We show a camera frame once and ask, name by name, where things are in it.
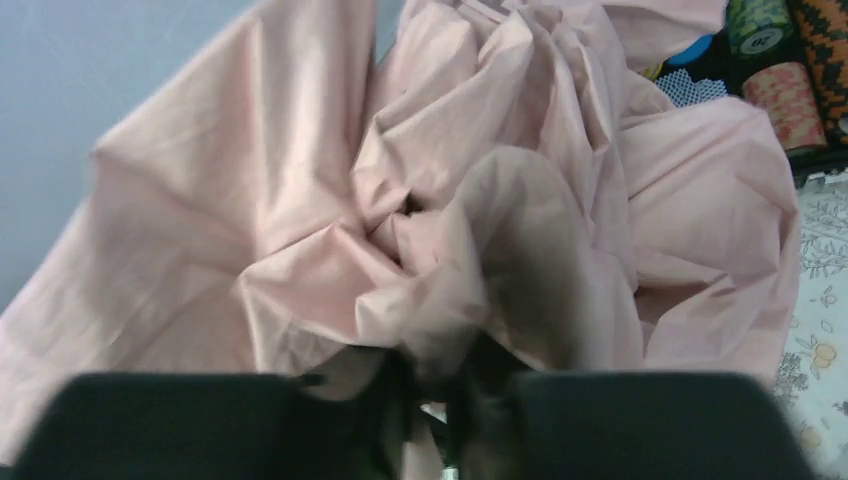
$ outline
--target floral tablecloth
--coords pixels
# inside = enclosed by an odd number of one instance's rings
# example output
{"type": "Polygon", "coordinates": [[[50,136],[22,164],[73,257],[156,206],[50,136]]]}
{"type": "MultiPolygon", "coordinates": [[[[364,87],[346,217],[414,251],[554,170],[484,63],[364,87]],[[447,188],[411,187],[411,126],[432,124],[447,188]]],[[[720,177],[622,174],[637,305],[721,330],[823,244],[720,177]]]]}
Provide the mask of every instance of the floral tablecloth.
{"type": "Polygon", "coordinates": [[[775,396],[828,480],[848,480],[848,183],[808,186],[801,286],[775,396]]]}

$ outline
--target crumpled cloth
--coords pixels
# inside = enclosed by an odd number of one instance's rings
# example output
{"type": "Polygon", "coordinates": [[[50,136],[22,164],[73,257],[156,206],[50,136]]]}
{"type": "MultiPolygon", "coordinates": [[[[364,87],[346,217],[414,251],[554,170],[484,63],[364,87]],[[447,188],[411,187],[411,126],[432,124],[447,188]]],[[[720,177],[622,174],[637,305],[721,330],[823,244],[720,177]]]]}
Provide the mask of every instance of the crumpled cloth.
{"type": "Polygon", "coordinates": [[[768,117],[633,71],[724,2],[526,3],[411,0],[374,66],[375,0],[269,1],[106,133],[0,318],[0,462],[84,371],[358,344],[438,378],[482,329],[536,368],[773,378],[799,219],[768,117]]]}

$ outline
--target gray wall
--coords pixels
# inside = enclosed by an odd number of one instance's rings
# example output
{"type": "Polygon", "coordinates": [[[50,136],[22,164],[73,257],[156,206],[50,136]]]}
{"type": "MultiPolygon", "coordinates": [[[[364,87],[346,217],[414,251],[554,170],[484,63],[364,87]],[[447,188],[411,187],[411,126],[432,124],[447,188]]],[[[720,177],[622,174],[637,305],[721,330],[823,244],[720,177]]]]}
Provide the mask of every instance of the gray wall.
{"type": "MultiPolygon", "coordinates": [[[[94,141],[252,3],[0,0],[0,311],[82,198],[94,141]]],[[[378,53],[402,3],[381,0],[378,53]]]]}

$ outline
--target blue lid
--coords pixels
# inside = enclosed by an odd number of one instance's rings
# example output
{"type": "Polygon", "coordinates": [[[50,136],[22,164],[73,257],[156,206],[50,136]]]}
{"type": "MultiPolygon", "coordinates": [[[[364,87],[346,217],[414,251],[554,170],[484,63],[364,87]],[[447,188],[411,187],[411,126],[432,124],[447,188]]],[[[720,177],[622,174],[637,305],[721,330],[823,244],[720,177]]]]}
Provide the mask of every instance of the blue lid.
{"type": "Polygon", "coordinates": [[[712,35],[704,35],[699,38],[692,44],[689,48],[684,50],[681,53],[671,57],[668,59],[669,65],[686,65],[687,63],[694,62],[697,60],[704,52],[710,48],[710,44],[713,42],[712,35]]]}

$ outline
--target orange and black pattern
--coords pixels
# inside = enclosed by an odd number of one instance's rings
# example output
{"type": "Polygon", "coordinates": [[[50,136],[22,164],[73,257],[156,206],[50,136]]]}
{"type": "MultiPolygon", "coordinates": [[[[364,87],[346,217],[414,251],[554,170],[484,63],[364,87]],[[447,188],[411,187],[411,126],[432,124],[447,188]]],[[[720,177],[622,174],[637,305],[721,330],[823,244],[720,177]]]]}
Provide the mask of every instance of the orange and black pattern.
{"type": "Polygon", "coordinates": [[[800,63],[780,63],[757,72],[742,84],[742,94],[768,112],[787,155],[827,147],[813,87],[800,63]]]}
{"type": "Polygon", "coordinates": [[[834,140],[848,144],[848,2],[800,0],[795,18],[825,130],[834,140]]]}

